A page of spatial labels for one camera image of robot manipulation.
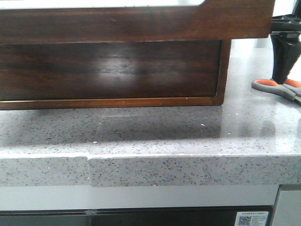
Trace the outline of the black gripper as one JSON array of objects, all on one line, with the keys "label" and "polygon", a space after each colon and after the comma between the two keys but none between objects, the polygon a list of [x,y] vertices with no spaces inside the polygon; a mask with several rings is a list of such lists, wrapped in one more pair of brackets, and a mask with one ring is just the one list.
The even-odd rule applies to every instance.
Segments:
[{"label": "black gripper", "polygon": [[274,16],[270,27],[273,45],[272,79],[283,84],[301,55],[301,19],[293,14]]}]

